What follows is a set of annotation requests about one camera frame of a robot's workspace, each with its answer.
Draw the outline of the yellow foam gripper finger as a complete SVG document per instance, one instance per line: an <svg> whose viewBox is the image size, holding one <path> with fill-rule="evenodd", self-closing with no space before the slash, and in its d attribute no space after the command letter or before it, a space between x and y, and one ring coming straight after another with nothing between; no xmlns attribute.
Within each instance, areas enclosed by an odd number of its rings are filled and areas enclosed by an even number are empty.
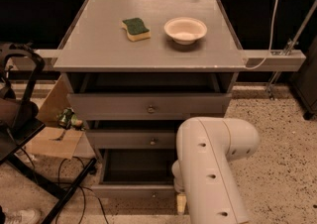
<svg viewBox="0 0 317 224"><path fill-rule="evenodd" d="M184 214L186 204L187 204L186 195L184 193L179 193L176 196L177 213L179 215L183 215Z"/></svg>

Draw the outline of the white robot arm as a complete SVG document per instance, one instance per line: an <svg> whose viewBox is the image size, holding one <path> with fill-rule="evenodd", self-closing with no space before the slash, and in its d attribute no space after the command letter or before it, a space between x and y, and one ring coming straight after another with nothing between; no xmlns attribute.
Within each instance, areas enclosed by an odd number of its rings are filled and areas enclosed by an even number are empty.
<svg viewBox="0 0 317 224"><path fill-rule="evenodd" d="M260 144L257 129L241 119L195 117L176 134L174 188L186 196L191 224L246 224L247 208L229 162L247 158Z"/></svg>

